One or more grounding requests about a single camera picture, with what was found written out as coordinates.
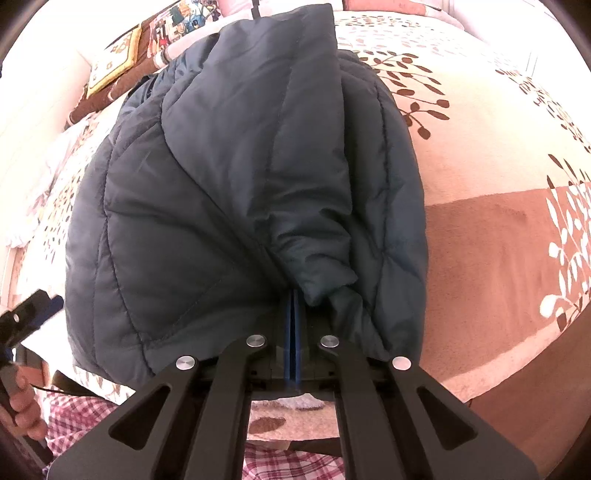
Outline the person's left hand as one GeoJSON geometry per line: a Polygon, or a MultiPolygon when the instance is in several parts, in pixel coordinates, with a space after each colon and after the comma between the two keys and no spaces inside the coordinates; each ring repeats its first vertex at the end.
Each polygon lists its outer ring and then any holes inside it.
{"type": "Polygon", "coordinates": [[[48,426],[42,418],[35,392],[21,373],[16,376],[16,384],[18,390],[10,396],[11,407],[16,412],[15,417],[12,418],[10,413],[1,407],[1,423],[15,437],[28,437],[35,441],[43,441],[48,426]]]}

